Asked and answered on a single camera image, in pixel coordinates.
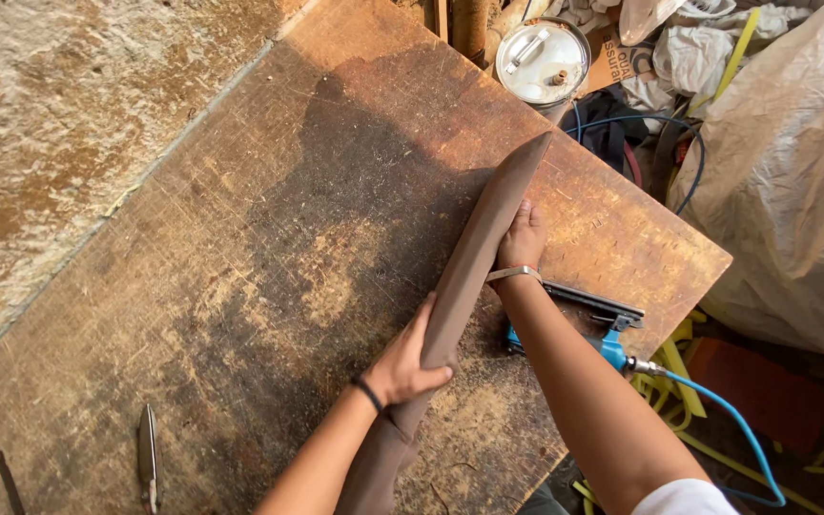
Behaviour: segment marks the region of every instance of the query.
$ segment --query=metal container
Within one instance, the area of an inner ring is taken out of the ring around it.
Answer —
[[[553,17],[528,19],[501,40],[494,69],[501,84],[536,109],[570,100],[587,78],[587,38]]]

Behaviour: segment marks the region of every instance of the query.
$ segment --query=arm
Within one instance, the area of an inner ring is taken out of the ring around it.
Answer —
[[[498,269],[535,268],[545,244],[541,214],[524,201],[498,249]],[[535,278],[503,278],[495,288],[558,432],[607,513],[627,515],[647,494],[676,479],[710,481],[680,439],[561,315]]]
[[[451,378],[452,369],[421,369],[419,362],[434,300],[434,292],[429,293],[412,322],[361,376],[384,406],[434,390]],[[331,514],[349,465],[376,416],[376,408],[360,389],[342,391],[254,515]]]

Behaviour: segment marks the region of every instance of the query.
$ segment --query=black bracelet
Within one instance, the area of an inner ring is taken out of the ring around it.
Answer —
[[[371,400],[373,407],[377,410],[378,413],[383,411],[383,404],[380,403],[380,400],[377,399],[377,395],[373,393],[371,387],[367,386],[367,383],[361,379],[361,376],[355,376],[351,378],[351,383],[358,387],[358,390],[363,391],[367,398]]]

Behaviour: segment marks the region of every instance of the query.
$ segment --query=white sleeve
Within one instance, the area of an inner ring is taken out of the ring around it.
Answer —
[[[739,515],[716,486],[700,479],[677,479],[647,494],[632,515]]]

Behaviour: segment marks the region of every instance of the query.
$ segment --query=forearm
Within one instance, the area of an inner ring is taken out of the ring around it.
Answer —
[[[708,480],[691,453],[529,276],[498,294],[536,371],[558,431],[603,508],[628,514],[672,480]]]
[[[376,416],[363,392],[354,387],[343,391],[255,515],[331,514],[349,465]]]

